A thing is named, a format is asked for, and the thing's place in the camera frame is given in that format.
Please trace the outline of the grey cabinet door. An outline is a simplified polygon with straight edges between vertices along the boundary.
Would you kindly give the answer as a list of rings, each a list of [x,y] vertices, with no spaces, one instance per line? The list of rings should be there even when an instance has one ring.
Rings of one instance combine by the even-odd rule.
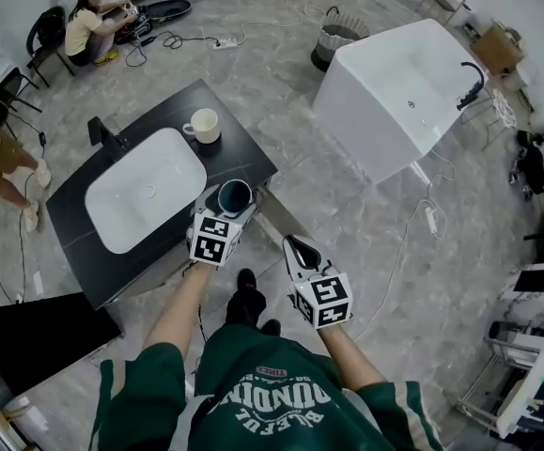
[[[255,190],[255,201],[255,219],[278,247],[282,247],[286,235],[311,238],[306,228],[267,187],[262,186]]]

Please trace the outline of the black vanity with white sink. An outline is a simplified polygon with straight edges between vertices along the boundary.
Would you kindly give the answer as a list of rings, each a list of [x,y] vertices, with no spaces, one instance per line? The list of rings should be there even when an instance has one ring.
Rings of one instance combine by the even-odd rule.
[[[220,116],[221,138],[211,145],[188,140],[187,146],[204,165],[209,185],[243,179],[252,187],[268,184],[277,168],[203,81],[197,80],[137,117],[120,133],[132,150],[164,127],[178,129],[199,108],[209,107]],[[113,165],[103,148],[85,159],[47,200],[46,208],[70,271],[87,301],[98,309],[146,276],[183,246],[190,223],[184,208],[131,251],[116,255],[107,250],[91,223],[84,198],[88,186]]]

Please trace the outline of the black sink faucet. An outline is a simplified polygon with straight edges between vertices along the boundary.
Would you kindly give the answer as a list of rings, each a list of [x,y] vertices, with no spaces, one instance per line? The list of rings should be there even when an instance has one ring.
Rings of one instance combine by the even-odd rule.
[[[112,161],[118,162],[127,150],[126,139],[113,134],[99,117],[92,117],[87,122],[90,144],[95,147],[101,145],[104,154]]]

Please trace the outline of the black folding chair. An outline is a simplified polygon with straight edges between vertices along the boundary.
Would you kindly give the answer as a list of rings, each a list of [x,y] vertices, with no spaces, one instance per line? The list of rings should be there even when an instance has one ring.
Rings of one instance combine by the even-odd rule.
[[[12,103],[21,103],[38,113],[42,112],[37,106],[20,97],[20,92],[27,85],[39,89],[39,87],[18,68],[11,70],[0,82],[0,125],[5,125],[14,138],[16,138],[16,135],[8,124],[10,111],[16,111],[12,106]]]

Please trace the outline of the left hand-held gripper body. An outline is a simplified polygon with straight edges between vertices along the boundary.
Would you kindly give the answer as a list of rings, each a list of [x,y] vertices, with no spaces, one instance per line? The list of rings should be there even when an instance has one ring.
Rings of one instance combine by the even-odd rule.
[[[197,212],[187,234],[189,259],[223,267],[235,252],[243,225]]]

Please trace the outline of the marble top table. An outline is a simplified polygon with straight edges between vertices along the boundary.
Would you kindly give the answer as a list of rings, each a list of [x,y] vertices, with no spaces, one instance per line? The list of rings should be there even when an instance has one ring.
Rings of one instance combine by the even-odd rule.
[[[514,267],[499,293],[504,321],[544,329],[544,263]]]

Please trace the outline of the white bathtub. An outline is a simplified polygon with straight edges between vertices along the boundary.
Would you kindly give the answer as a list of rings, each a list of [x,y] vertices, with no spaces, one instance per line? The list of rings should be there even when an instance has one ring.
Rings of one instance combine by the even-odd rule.
[[[313,112],[381,183],[426,156],[461,116],[459,98],[478,79],[462,61],[478,65],[432,19],[380,32],[335,52]]]

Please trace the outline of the small open cardboard box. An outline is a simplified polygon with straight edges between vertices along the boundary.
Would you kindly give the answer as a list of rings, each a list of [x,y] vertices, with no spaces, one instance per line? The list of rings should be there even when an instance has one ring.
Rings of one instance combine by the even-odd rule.
[[[498,25],[490,27],[471,45],[471,50],[492,75],[514,70],[525,57],[519,46]]]

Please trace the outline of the dark teal cup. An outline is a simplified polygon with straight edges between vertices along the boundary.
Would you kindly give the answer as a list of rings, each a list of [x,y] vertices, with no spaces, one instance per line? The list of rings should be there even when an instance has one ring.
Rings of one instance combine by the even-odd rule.
[[[252,203],[253,193],[250,185],[242,179],[226,181],[219,189],[217,202],[223,214],[237,217]]]

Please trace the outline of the black bathtub faucet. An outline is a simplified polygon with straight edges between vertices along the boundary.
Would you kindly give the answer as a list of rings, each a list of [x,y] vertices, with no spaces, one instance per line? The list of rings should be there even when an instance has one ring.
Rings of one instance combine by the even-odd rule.
[[[484,71],[481,68],[471,61],[462,61],[460,65],[463,68],[470,68],[476,71],[478,74],[478,79],[474,84],[459,98],[459,102],[456,108],[459,111],[463,111],[467,106],[472,104],[478,99],[479,93],[484,89],[486,83],[486,77]]]

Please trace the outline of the metal rack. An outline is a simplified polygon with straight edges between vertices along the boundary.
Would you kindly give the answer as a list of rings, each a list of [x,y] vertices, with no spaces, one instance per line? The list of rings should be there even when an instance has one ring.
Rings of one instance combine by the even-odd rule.
[[[504,439],[538,408],[544,381],[544,350],[486,337],[491,356],[456,409]]]

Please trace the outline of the white ceramic mug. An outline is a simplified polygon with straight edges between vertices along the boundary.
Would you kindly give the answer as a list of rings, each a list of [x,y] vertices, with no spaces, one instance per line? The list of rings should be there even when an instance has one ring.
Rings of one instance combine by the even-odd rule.
[[[199,109],[192,115],[190,121],[182,126],[182,131],[194,137],[200,144],[212,144],[221,136],[219,117],[209,108]]]

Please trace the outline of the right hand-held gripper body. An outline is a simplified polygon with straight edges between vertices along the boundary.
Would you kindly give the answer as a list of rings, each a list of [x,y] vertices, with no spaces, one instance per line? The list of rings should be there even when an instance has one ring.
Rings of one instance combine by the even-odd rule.
[[[333,262],[317,268],[290,267],[290,299],[314,329],[341,324],[352,317],[352,291],[348,276]]]

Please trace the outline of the black box cabinet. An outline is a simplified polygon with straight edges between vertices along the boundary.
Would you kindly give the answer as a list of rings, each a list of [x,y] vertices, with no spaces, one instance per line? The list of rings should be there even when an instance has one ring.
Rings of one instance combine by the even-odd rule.
[[[0,408],[120,335],[82,293],[0,306]]]

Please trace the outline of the ribbed grey basket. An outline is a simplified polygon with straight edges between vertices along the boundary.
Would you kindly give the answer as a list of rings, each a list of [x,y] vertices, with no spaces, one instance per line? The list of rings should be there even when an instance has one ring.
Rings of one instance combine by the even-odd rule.
[[[362,19],[332,6],[321,20],[318,40],[310,55],[311,62],[318,70],[326,72],[339,48],[370,35],[370,29]]]

